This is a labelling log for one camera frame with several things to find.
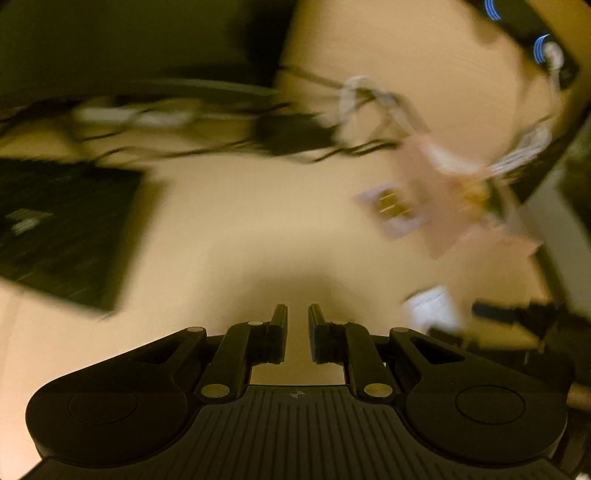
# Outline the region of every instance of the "table surface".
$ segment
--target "table surface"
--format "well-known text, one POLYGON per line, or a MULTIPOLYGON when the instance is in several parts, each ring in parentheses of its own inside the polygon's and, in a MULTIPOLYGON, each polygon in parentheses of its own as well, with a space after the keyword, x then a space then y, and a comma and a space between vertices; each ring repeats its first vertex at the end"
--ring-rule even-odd
MULTIPOLYGON (((17 138, 6 140, 0 153, 72 155, 47 124, 17 138)), ((189 146, 173 133, 138 131, 92 148, 139 141, 189 146)), ((421 232, 389 240, 355 202, 360 192, 400 180, 392 153, 318 164, 224 154, 135 166, 148 169, 145 189, 158 195, 131 220, 137 241, 114 314, 0 282, 3 480, 19 478, 38 461, 24 422, 38 388, 191 325, 221 334, 233 323, 268 320, 277 303, 287 304, 285 362, 253 371, 253 382, 269 384, 343 382, 336 365, 311 361, 307 307, 314 302, 328 319, 354 320, 385 335, 393 326, 411 325, 405 298, 442 284, 467 328, 489 342, 531 342, 518 328, 499 331, 469 313, 476 298, 509 304, 546 298, 537 267, 518 248, 477 236, 434 260, 421 232)))

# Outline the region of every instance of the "dark monitor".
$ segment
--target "dark monitor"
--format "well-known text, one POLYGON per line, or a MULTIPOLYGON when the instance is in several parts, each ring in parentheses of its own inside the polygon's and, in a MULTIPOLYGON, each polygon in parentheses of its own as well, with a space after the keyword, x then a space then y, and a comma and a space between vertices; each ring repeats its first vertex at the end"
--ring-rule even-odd
POLYGON ((296 0, 0 0, 0 109, 99 95, 268 103, 296 0))

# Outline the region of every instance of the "black laptop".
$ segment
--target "black laptop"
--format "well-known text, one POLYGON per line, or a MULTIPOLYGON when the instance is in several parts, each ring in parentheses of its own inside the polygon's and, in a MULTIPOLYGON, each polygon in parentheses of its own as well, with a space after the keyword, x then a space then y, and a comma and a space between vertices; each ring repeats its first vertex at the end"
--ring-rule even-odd
POLYGON ((113 310, 118 245, 142 173, 0 158, 0 275, 113 310))

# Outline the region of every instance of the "ribbed black surface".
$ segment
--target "ribbed black surface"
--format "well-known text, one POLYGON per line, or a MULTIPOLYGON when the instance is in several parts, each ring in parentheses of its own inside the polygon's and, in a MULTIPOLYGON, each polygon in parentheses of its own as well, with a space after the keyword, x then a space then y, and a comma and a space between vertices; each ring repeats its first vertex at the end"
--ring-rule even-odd
POLYGON ((172 447, 143 462, 86 469, 46 460, 27 480, 551 480, 547 461, 471 467, 418 443, 389 406, 346 387, 248 387, 238 401, 201 410, 172 447), (301 391, 299 398, 291 394, 301 391))

